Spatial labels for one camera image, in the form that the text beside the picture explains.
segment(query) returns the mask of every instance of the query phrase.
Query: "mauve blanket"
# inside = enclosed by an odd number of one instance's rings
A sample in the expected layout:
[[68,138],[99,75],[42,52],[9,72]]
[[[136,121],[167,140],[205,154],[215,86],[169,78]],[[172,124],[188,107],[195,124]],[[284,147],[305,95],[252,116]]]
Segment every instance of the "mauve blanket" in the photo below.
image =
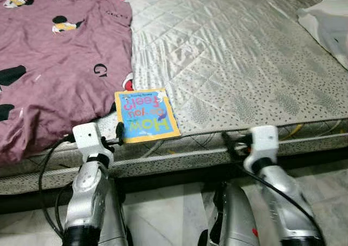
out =
[[125,0],[0,0],[0,165],[105,116],[131,73]]

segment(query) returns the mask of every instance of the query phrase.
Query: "book cover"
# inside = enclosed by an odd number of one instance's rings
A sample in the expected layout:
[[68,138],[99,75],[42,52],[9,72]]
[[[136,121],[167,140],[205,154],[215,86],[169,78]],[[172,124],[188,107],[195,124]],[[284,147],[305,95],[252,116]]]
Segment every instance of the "book cover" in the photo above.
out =
[[126,143],[180,136],[165,89],[115,92],[115,101]]

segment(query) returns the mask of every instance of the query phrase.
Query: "mattress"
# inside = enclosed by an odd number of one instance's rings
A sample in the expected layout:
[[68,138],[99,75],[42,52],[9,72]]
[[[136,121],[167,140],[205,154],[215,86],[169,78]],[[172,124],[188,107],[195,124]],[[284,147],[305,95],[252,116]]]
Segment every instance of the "mattress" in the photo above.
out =
[[[262,124],[278,126],[279,155],[348,146],[348,72],[297,23],[296,10],[319,0],[127,1],[133,84],[167,89],[183,137],[115,147],[113,174],[228,163],[219,132]],[[97,120],[109,140],[116,122]],[[45,153],[0,169],[0,194],[36,191]],[[44,187],[65,185],[80,164],[75,144],[59,147]]]

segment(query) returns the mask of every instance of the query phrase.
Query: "floor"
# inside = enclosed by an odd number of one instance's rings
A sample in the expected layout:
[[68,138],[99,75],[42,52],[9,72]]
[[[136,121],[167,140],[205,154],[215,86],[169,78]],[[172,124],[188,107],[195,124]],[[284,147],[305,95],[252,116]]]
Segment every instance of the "floor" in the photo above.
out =
[[[312,205],[327,245],[347,246],[348,160],[289,173]],[[247,178],[237,182],[251,202],[261,245],[278,246],[275,228],[257,187]],[[213,195],[214,192],[201,183],[128,194],[124,211],[134,245],[197,245],[201,232],[212,220]],[[66,206],[62,206],[63,216],[65,211]],[[61,245],[61,241],[37,210],[1,215],[0,245],[55,246]]]

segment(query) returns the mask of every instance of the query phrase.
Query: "children's book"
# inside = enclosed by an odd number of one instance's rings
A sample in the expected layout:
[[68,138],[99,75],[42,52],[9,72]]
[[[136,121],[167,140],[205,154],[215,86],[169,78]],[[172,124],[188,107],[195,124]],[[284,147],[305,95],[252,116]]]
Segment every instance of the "children's book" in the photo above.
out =
[[115,101],[126,143],[180,136],[165,89],[115,92]]

